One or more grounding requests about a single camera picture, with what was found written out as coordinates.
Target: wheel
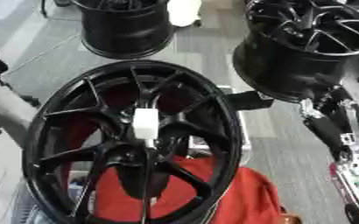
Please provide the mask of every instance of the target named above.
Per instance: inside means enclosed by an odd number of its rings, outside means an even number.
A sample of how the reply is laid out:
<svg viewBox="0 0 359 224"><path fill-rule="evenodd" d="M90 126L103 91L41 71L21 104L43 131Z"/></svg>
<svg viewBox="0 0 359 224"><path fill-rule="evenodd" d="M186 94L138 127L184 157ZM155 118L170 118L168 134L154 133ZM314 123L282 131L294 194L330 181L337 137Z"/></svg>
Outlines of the wheel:
<svg viewBox="0 0 359 224"><path fill-rule="evenodd" d="M274 99L300 102L304 89L323 87L319 74L339 84L345 60L359 56L359 11L338 1L251 1L245 17L234 69Z"/></svg>
<svg viewBox="0 0 359 224"><path fill-rule="evenodd" d="M354 204L347 204L344 211L351 224L359 224L359 208Z"/></svg>
<svg viewBox="0 0 359 224"><path fill-rule="evenodd" d="M134 134L140 109L158 111L155 141ZM189 136L211 155L184 155ZM229 187L242 146L236 112L215 84L151 60L100 66L70 81L40 108L27 138L27 185L58 224L200 223ZM89 175L72 199L67 183L81 166Z"/></svg>

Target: gray carpet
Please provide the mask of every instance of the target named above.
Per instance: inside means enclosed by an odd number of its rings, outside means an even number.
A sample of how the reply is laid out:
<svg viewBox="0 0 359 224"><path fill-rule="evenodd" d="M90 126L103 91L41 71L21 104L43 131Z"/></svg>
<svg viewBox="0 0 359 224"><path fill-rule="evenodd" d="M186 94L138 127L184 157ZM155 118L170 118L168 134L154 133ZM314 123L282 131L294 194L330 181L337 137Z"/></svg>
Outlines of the gray carpet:
<svg viewBox="0 0 359 224"><path fill-rule="evenodd" d="M95 56L81 46L75 36L80 23L69 21L80 17L75 8L61 9L49 3L52 18L68 20L44 20L37 5L38 1L24 0L0 20L0 55L11 66L4 79L19 93L45 101L73 77L113 60ZM247 32L242 11L243 5L232 0L204 1L203 27L178 31L172 43L150 59L192 68L216 84L250 89L231 66L231 53ZM359 100L355 72L348 73L344 85ZM298 111L298 105L277 101L270 109L243 112L253 149L249 167L265 174L278 187L287 210L300 215L306 224L347 223L328 174L331 158L327 148L302 125ZM19 165L17 159L12 163ZM4 205L11 203L11 197L0 200ZM0 223L8 224L10 212L0 213Z"/></svg>

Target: wheel spoke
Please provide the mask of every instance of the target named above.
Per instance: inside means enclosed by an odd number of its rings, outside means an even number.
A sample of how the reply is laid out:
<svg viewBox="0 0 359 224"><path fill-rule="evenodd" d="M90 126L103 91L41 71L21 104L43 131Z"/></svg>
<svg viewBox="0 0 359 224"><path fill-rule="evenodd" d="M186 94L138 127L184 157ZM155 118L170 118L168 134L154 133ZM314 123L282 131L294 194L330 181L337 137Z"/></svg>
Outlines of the wheel spoke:
<svg viewBox="0 0 359 224"><path fill-rule="evenodd" d="M102 147L96 145L77 150L67 150L50 157L41 158L39 160L39 168L43 172L52 172L59 165L77 161L93 161L95 153Z"/></svg>
<svg viewBox="0 0 359 224"><path fill-rule="evenodd" d="M259 3L259 5L263 5L265 7L271 7L275 10L282 10L283 12L287 12L294 20L298 20L299 18L293 7L287 7L286 5L282 5L279 3Z"/></svg>
<svg viewBox="0 0 359 224"><path fill-rule="evenodd" d="M283 18L281 18L281 17L273 17L273 16L268 16L268 15L255 14L255 13L250 14L250 16L259 20L260 22L261 21L265 22L265 20L277 20L277 21L283 20Z"/></svg>
<svg viewBox="0 0 359 224"><path fill-rule="evenodd" d="M355 35L359 36L359 31L357 31L356 29L351 28L351 27L345 25L344 23L339 23L339 22L338 22L337 24L338 24L341 28L344 28L345 30L350 31L350 32L354 33Z"/></svg>
<svg viewBox="0 0 359 224"><path fill-rule="evenodd" d="M184 108L181 112L184 113L185 115L188 115L189 113L193 112L198 107L204 105L207 102L214 100L215 98L216 98L216 94L211 94L207 97L203 97L201 100L198 100L198 101L192 103L191 105L187 106L186 108Z"/></svg>
<svg viewBox="0 0 359 224"><path fill-rule="evenodd" d="M89 86L89 89L94 96L94 99L96 102L96 107L101 108L103 105L107 106L106 103L104 102L103 98L101 98L101 96L98 94L98 91L96 91L96 88L95 88L94 84L92 83L92 81L89 78L85 78L84 82Z"/></svg>
<svg viewBox="0 0 359 224"><path fill-rule="evenodd" d="M325 37L333 40L336 44L338 44L339 46L343 47L344 49L346 49L348 52L352 52L352 50L347 46L345 45L343 42L341 42L339 39L337 39L336 37L332 36L331 34L327 33L327 32L324 32L324 31L320 31L318 30L317 31L318 33L324 35Z"/></svg>
<svg viewBox="0 0 359 224"><path fill-rule="evenodd" d="M130 79L135 84L138 92L141 94L143 93L147 88L143 84L143 82L138 78L136 68L131 66L130 67Z"/></svg>
<svg viewBox="0 0 359 224"><path fill-rule="evenodd" d="M162 80L151 90L153 96L155 96L159 91L161 91L163 87L169 86L171 83L173 83L176 79L178 79L183 74L184 73L182 72L175 71L175 73Z"/></svg>
<svg viewBox="0 0 359 224"><path fill-rule="evenodd" d="M173 175L174 177L184 180L185 182L190 184L194 188L194 190L196 190L197 196L201 197L202 199L206 199L212 193L212 187L210 184L177 164L174 164L172 162L162 162L157 165L157 169L160 172L165 172L170 175Z"/></svg>
<svg viewBox="0 0 359 224"><path fill-rule="evenodd" d="M141 223L147 224L151 222L151 179L155 169L156 154L145 151L144 161L144 183L143 183L143 205L141 213Z"/></svg>
<svg viewBox="0 0 359 224"><path fill-rule="evenodd" d="M68 118L70 116L94 116L99 111L96 108L76 108L76 109L68 109L68 110L62 110L58 112L52 112L45 114L45 117L49 120L52 119L62 119L62 118Z"/></svg>
<svg viewBox="0 0 359 224"><path fill-rule="evenodd" d="M310 36L309 40L305 45L305 51L312 51L312 52L315 51L315 49L313 49L313 43L319 36L320 34L318 32L315 32L312 34L312 36Z"/></svg>
<svg viewBox="0 0 359 224"><path fill-rule="evenodd" d="M105 156L104 153L99 155L95 159L91 167L91 170L89 171L89 174L87 176L86 184L83 186L83 189L81 190L80 198L77 200L76 204L74 205L74 209L70 215L76 221L81 221L84 217L89 215L89 210L88 210L89 198L91 196L91 193L94 191L95 185L99 181L99 178L106 170L106 161L107 161L107 157Z"/></svg>

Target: white block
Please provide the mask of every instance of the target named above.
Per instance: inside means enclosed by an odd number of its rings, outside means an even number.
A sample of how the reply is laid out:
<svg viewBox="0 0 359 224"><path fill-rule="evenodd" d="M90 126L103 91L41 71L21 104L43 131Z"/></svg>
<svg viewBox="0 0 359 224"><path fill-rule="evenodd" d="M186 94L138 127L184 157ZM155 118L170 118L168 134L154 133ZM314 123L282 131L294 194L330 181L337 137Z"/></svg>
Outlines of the white block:
<svg viewBox="0 0 359 224"><path fill-rule="evenodd" d="M133 117L133 130L138 139L151 140L158 138L159 112L155 108L136 108Z"/></svg>

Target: red fabric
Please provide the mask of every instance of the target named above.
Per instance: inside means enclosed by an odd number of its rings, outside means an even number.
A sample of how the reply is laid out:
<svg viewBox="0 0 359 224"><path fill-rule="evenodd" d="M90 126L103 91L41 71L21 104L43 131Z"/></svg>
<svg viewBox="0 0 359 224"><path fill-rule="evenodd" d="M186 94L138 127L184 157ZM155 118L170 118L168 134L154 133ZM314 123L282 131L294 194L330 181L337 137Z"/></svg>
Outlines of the red fabric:
<svg viewBox="0 0 359 224"><path fill-rule="evenodd" d="M208 180L212 173L209 159L181 159L177 164L204 180ZM102 175L96 188L95 215L113 221L138 221L141 201L127 196L118 181L115 169ZM195 191L189 184L171 177L161 198L152 206L151 216L156 218L169 214L194 196ZM219 203L213 223L278 223L279 211L277 190L271 182L249 168L239 168Z"/></svg>

